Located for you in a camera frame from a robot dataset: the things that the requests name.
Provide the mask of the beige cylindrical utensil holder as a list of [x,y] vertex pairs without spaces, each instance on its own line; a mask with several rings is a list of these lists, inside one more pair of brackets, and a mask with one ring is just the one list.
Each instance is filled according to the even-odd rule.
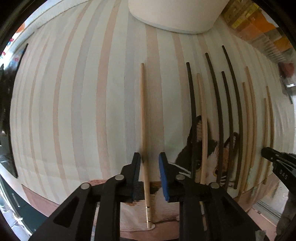
[[182,34],[210,30],[228,1],[222,0],[129,0],[129,12],[150,26]]

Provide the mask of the yellow seasoning box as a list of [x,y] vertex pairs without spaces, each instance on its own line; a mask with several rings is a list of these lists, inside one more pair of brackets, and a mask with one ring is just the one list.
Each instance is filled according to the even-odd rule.
[[258,9],[253,1],[231,0],[222,11],[222,17],[229,27],[236,29]]

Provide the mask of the black gas stove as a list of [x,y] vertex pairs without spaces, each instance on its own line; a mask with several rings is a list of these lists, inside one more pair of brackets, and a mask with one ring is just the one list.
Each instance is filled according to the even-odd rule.
[[1,164],[15,178],[18,172],[11,145],[10,110],[16,74],[27,47],[28,44],[25,44],[18,49],[6,68],[1,66]]

